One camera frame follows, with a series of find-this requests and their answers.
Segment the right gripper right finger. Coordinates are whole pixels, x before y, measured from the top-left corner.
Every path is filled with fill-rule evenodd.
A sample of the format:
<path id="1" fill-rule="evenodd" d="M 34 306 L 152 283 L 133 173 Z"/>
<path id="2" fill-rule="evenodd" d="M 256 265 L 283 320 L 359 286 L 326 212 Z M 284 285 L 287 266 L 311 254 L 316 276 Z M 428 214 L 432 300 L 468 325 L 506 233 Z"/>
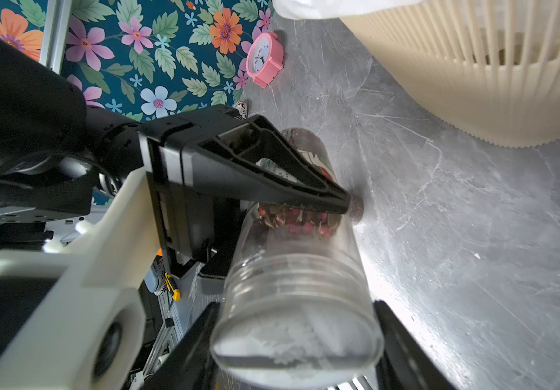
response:
<path id="1" fill-rule="evenodd" d="M 374 312 L 385 340 L 383 356 L 375 366 L 379 389 L 456 389 L 386 302 L 374 302 Z"/>

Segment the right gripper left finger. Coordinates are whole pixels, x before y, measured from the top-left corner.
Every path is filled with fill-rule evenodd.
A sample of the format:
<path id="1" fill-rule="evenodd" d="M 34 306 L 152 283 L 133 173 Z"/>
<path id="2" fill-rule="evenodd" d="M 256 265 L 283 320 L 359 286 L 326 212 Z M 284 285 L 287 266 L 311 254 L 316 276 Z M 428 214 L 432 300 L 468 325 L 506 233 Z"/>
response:
<path id="1" fill-rule="evenodd" d="M 217 386 L 218 365 L 211 354 L 211 336 L 218 322 L 220 304 L 211 302 L 158 371 L 141 387 L 150 389 L 212 390 Z"/>

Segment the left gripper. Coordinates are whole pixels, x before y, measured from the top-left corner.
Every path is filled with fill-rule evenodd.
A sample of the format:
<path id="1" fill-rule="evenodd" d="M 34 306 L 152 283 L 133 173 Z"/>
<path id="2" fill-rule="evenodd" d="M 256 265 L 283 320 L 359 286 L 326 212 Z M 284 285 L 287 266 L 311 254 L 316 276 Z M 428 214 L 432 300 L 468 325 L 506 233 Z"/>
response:
<path id="1" fill-rule="evenodd" d="M 140 149 L 169 271 L 206 263 L 239 219 L 239 202 L 344 214 L 350 196 L 311 166 L 267 120 L 226 105 L 144 123 Z"/>

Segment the clear jar with flower tea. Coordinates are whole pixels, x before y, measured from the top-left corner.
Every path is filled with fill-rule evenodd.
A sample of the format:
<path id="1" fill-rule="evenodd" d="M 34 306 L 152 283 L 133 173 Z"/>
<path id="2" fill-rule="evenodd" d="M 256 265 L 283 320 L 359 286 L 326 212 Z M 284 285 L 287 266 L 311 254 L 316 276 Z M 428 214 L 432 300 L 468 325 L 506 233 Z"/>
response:
<path id="1" fill-rule="evenodd" d="M 252 206 L 224 295 L 210 350 L 245 383 L 326 388 L 382 357 L 385 340 L 349 215 Z"/>

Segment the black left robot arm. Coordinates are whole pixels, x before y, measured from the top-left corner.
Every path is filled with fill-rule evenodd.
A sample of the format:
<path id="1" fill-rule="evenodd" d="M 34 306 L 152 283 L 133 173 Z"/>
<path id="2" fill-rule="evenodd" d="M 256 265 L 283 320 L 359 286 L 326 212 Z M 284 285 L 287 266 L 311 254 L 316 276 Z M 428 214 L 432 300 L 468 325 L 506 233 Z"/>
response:
<path id="1" fill-rule="evenodd" d="M 88 106 L 80 88 L 0 39 L 0 224 L 88 214 L 93 189 L 120 199 L 137 169 L 178 276 L 212 250 L 233 253 L 243 201 L 325 237 L 351 204 L 260 115 L 218 105 L 140 123 Z"/>

